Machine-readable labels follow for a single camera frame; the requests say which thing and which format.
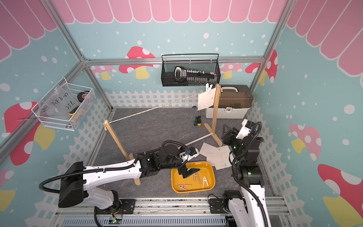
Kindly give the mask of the white clothespin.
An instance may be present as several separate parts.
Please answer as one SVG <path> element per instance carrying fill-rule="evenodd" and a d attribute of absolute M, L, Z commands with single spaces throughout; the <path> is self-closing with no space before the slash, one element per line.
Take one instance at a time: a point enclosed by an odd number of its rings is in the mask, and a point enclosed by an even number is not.
<path fill-rule="evenodd" d="M 208 180 L 206 176 L 203 177 L 202 189 L 204 190 L 206 187 L 209 187 Z"/>
<path fill-rule="evenodd" d="M 210 94 L 210 92 L 211 92 L 211 90 L 212 90 L 212 88 L 213 88 L 213 85 L 212 85 L 212 84 L 207 83 L 207 84 L 205 85 L 205 87 L 206 87 L 206 93 L 207 93 L 207 95 L 209 95 L 209 94 Z"/>

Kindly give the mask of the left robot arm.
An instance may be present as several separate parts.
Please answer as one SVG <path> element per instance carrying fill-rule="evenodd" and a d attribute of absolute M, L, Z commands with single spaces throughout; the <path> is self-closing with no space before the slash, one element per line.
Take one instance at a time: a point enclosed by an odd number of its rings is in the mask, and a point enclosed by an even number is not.
<path fill-rule="evenodd" d="M 140 179 L 157 175 L 162 169 L 175 169 L 183 178 L 199 171 L 187 167 L 188 161 L 199 155 L 195 147 L 177 141 L 165 141 L 159 148 L 138 153 L 130 161 L 105 166 L 85 166 L 82 161 L 72 164 L 67 172 L 44 180 L 39 189 L 58 194 L 60 208 L 79 204 L 96 206 L 101 210 L 119 209 L 121 202 L 116 191 L 102 190 L 100 185 L 126 179 Z"/>

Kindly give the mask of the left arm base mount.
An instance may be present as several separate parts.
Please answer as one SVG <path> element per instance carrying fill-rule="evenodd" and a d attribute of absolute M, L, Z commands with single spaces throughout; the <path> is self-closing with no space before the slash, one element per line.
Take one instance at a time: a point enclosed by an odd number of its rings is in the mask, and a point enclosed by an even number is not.
<path fill-rule="evenodd" d="M 101 210 L 99 208 L 96 208 L 96 214 L 100 215 L 111 215 L 111 214 L 117 214 L 117 215 L 124 215 L 124 214 L 133 214 L 135 209 L 135 199 L 119 199 L 118 202 L 116 202 L 114 205 L 112 205 L 110 208 Z"/>

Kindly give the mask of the postcard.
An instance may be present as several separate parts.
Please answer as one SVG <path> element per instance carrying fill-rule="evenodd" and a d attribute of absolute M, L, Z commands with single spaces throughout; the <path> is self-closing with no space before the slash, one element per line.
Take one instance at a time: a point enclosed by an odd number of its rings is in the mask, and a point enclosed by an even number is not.
<path fill-rule="evenodd" d="M 230 148 L 228 146 L 213 148 L 207 153 L 207 162 L 214 166 L 216 170 L 230 167 L 229 158 Z"/>
<path fill-rule="evenodd" d="M 216 88 L 211 89 L 210 91 L 205 91 L 198 95 L 198 111 L 209 108 L 213 106 L 214 99 L 216 95 Z"/>
<path fill-rule="evenodd" d="M 216 155 L 219 155 L 220 154 L 220 150 L 219 148 L 216 148 L 212 145 L 209 145 L 207 143 L 203 143 L 200 151 L 199 151 L 199 154 L 206 157 L 207 159 L 208 158 L 211 158 L 213 156 L 216 156 Z"/>

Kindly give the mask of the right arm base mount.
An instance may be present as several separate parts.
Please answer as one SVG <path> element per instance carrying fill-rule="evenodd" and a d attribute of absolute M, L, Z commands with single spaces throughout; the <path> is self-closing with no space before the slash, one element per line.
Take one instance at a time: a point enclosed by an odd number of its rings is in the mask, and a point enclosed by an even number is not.
<path fill-rule="evenodd" d="M 236 214 L 244 211 L 245 199 L 232 198 L 223 199 L 209 198 L 208 199 L 211 214 Z"/>

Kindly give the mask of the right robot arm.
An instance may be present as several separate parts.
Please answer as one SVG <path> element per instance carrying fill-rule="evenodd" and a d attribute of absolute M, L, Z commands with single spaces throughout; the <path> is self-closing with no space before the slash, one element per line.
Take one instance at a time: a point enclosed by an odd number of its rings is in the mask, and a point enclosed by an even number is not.
<path fill-rule="evenodd" d="M 223 207 L 231 213 L 238 227 L 269 227 L 271 225 L 265 201 L 265 183 L 257 163 L 260 154 L 261 122 L 244 119 L 241 129 L 223 126 L 222 142 L 230 149 L 228 155 L 232 178 L 239 191 L 225 191 Z"/>

